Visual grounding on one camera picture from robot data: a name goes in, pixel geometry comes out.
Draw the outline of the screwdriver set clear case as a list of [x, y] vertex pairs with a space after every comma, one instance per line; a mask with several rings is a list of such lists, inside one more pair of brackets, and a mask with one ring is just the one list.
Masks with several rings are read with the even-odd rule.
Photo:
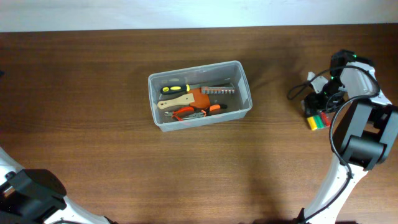
[[331, 125], [331, 120], [328, 115], [322, 110], [313, 109], [305, 101], [301, 101], [304, 117], [312, 131], [329, 128]]

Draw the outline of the orange-black needle-nose pliers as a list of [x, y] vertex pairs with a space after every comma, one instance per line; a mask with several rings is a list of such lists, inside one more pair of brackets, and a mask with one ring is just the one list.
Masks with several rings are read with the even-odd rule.
[[183, 118], [180, 118], [179, 121], [195, 119], [195, 118], [203, 118], [203, 117], [210, 115], [211, 112], [214, 112], [216, 110], [223, 110], [223, 109], [227, 109], [227, 108], [228, 108], [228, 106], [225, 104], [211, 105], [209, 108], [206, 108], [206, 109], [193, 108], [192, 114], [185, 116]]

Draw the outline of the orange bit holder strip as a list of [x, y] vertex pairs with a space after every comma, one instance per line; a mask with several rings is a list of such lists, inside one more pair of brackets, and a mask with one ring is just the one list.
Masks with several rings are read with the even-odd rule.
[[236, 89], [229, 86], [202, 86], [200, 91], [204, 95], [235, 94]]

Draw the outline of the orange scraper wooden handle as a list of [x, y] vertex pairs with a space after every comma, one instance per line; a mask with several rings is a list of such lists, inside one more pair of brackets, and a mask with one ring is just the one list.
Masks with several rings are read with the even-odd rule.
[[178, 98], [159, 101], [157, 104], [157, 107], [161, 110], [173, 106], [191, 106], [194, 108], [205, 109], [210, 107], [211, 103], [208, 95], [202, 94], [200, 89], [193, 89]]

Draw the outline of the clear plastic container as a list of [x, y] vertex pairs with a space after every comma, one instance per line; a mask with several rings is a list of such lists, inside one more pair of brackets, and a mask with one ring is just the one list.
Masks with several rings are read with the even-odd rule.
[[154, 123], [163, 132], [240, 119], [252, 109], [238, 61], [154, 73], [148, 85]]

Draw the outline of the small red cutting pliers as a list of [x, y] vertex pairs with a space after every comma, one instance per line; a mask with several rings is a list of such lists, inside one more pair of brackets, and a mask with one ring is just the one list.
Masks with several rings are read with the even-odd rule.
[[180, 115], [187, 115], [189, 113], [193, 113], [195, 111], [195, 109], [191, 106], [186, 106], [183, 108], [180, 108], [179, 110], [176, 111], [166, 111], [164, 113], [165, 116], [167, 117], [171, 117], [172, 119], [176, 120], [176, 121], [181, 121], [182, 118], [180, 117]]

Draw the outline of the metal file yellow-black handle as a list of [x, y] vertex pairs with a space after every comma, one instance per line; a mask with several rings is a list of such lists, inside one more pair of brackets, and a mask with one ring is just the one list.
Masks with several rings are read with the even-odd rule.
[[176, 85], [176, 86], [165, 86], [163, 87], [160, 92], [163, 95], [173, 95], [177, 93], [188, 93], [192, 89], [196, 89], [201, 87], [202, 84], [195, 84], [195, 85]]

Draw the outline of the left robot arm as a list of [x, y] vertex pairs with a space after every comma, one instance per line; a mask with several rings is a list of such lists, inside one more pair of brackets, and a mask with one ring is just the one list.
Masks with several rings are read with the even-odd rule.
[[26, 169], [1, 149], [1, 223], [112, 224], [67, 197], [47, 169]]

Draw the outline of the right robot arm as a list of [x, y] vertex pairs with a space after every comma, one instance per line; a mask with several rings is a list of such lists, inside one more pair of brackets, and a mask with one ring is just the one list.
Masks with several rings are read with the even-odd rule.
[[300, 91], [312, 88], [301, 102], [311, 130], [327, 128], [331, 165], [320, 190], [302, 208], [295, 223], [335, 223], [358, 184], [388, 157], [397, 137], [397, 107], [383, 94], [372, 60], [342, 49], [327, 69], [310, 72]]

